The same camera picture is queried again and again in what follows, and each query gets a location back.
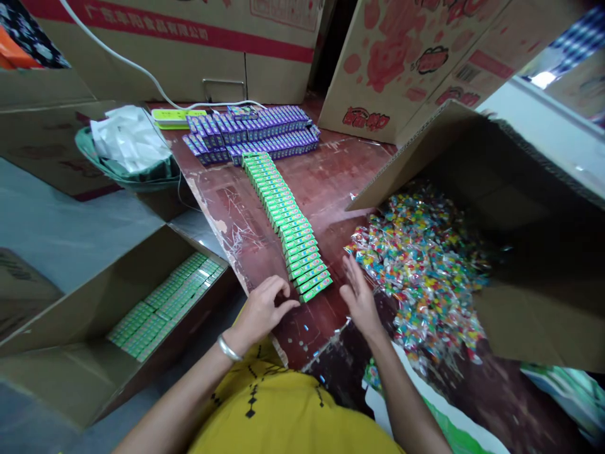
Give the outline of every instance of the silver bracelet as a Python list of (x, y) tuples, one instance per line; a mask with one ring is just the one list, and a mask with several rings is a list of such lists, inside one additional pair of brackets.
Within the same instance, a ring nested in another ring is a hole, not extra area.
[(225, 338), (222, 336), (222, 334), (219, 334), (219, 337), (216, 339), (216, 341), (219, 343), (219, 347), (221, 348), (222, 352), (227, 355), (230, 360), (235, 361), (236, 363), (244, 360), (240, 355), (231, 350), (231, 348), (227, 345), (227, 342), (225, 342)]

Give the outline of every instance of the barcode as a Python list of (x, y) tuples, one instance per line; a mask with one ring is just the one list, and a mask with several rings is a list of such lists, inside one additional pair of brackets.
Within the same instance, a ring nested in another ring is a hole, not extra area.
[(477, 69), (474, 66), (465, 64), (456, 75), (456, 79), (460, 79), (462, 82), (472, 81), (477, 74), (481, 72), (481, 69)]

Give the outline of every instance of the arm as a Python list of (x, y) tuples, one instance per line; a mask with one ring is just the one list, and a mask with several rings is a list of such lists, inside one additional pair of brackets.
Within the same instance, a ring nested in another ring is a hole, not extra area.
[(342, 286), (340, 295), (376, 361), (395, 441), (407, 454), (451, 453), (378, 319), (374, 297), (361, 268), (350, 255), (343, 258), (343, 264), (351, 285)]
[[(263, 339), (298, 301), (288, 300), (278, 308), (275, 296), (282, 291), (290, 296), (288, 283), (271, 276), (250, 293), (237, 322), (225, 333), (226, 344), (238, 355)], [(198, 416), (220, 380), (233, 362), (214, 344), (202, 358), (168, 390), (122, 440), (114, 454), (178, 453), (195, 436)]]

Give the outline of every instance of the wooden table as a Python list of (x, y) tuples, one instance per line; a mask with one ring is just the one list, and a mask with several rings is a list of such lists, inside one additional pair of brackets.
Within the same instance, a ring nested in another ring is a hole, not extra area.
[[(309, 95), (302, 108), (317, 122), (322, 104), (322, 98)], [(164, 131), (242, 287), (249, 293), (272, 274), (287, 280), (281, 242), (246, 173), (232, 163), (202, 166), (180, 139), (182, 135), (183, 131)], [(274, 344), (286, 365), (314, 375), (338, 403), (370, 416), (360, 385), (370, 351), (347, 318), (347, 306), (338, 289), (346, 281), (340, 262), (343, 247), (356, 226), (367, 224), (372, 210), (344, 209), (351, 195), (358, 193), (395, 151), (392, 145), (323, 131), (316, 151), (275, 162), (313, 226), (334, 283), (284, 317), (273, 332)], [(291, 293), (296, 297), (293, 286)], [(392, 334), (395, 302), (379, 291), (375, 295), (383, 325)], [(486, 341), (478, 351), (483, 366), (470, 363), (468, 358), (453, 358), (431, 371), (431, 385), (511, 451), (586, 451), (587, 443), (575, 424), (519, 372), (516, 361), (493, 357)]]

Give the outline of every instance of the white plastic bag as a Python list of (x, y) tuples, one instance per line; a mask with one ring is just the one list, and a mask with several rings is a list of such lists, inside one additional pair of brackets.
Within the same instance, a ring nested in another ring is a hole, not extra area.
[(106, 120), (90, 122), (95, 148), (101, 157), (118, 161), (134, 173), (170, 156), (161, 132), (143, 108), (128, 105), (105, 115)]

